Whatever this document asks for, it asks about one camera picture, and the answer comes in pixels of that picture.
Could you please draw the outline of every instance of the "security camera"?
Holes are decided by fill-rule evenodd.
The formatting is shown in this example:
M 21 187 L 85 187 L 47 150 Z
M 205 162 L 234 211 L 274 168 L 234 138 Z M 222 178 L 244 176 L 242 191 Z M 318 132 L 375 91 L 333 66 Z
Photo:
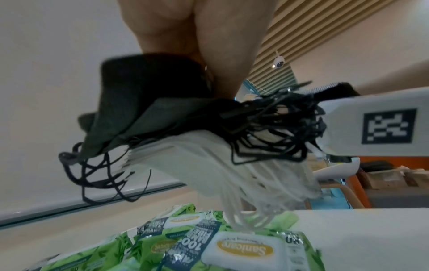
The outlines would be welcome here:
M 274 59 L 274 63 L 272 65 L 272 68 L 281 68 L 285 64 L 285 58 L 280 56 L 276 50 L 277 57 Z

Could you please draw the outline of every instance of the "white face mask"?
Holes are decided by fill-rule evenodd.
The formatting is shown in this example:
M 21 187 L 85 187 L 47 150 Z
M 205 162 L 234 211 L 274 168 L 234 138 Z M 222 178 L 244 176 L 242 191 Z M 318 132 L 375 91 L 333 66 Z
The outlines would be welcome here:
M 270 138 L 275 136 L 269 133 L 258 136 L 267 141 L 276 139 Z M 242 158 L 234 159 L 236 162 L 244 161 Z M 205 196 L 219 196 L 225 215 L 236 230 L 262 229 L 275 215 L 294 209 L 298 202 L 320 194 L 306 161 L 296 163 L 272 159 L 234 165 L 230 145 L 206 130 L 171 136 L 132 149 L 128 160 L 131 162 L 126 163 L 121 171 L 157 169 Z M 135 174 L 129 180 L 138 177 Z M 255 206 L 256 212 L 242 214 L 241 200 Z

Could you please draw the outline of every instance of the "black face mask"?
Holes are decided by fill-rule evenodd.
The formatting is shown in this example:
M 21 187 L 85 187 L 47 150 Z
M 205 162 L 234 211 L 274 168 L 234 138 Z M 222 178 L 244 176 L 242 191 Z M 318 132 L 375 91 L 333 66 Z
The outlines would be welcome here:
M 267 159 L 301 162 L 307 157 L 305 142 L 314 141 L 326 128 L 321 118 L 316 119 L 324 112 L 314 96 L 293 92 L 303 85 L 288 86 L 290 91 L 280 89 L 244 103 L 216 99 L 205 71 L 185 57 L 147 54 L 112 59 L 102 64 L 101 76 L 98 111 L 78 118 L 86 132 L 84 141 L 76 144 L 71 153 L 59 154 L 67 176 L 82 187 L 83 200 L 89 204 L 108 203 L 117 196 L 132 202 L 144 194 L 146 189 L 135 198 L 122 194 L 133 172 L 121 181 L 117 180 L 123 172 L 111 174 L 111 165 L 126 154 L 110 161 L 108 152 L 119 146 L 136 148 L 172 135 L 208 130 L 231 145 L 234 164 L 239 164 L 235 156 L 246 158 L 240 163 Z M 279 107 L 286 107 L 288 113 L 279 114 Z M 267 142 L 258 138 L 255 133 L 264 130 L 282 139 Z M 101 163 L 88 164 L 90 158 L 99 155 L 104 155 Z M 82 167 L 80 178 L 70 169 L 77 163 Z M 107 169 L 106 179 L 87 180 L 102 168 Z M 85 196 L 85 188 L 115 189 L 117 195 L 97 202 Z

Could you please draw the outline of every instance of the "wooden slat ceiling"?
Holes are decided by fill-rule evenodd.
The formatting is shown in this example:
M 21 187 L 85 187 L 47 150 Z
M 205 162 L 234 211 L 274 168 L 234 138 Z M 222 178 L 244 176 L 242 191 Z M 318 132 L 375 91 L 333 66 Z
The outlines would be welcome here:
M 295 83 L 289 62 L 395 0 L 279 0 L 248 80 L 261 93 Z M 271 66 L 275 50 L 286 60 Z

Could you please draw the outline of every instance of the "hand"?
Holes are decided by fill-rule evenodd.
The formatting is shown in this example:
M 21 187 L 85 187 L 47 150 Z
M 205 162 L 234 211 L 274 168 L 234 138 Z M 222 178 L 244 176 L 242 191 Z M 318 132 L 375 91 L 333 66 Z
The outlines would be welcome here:
M 217 97 L 234 98 L 249 74 L 277 0 L 118 0 L 143 53 L 207 65 Z

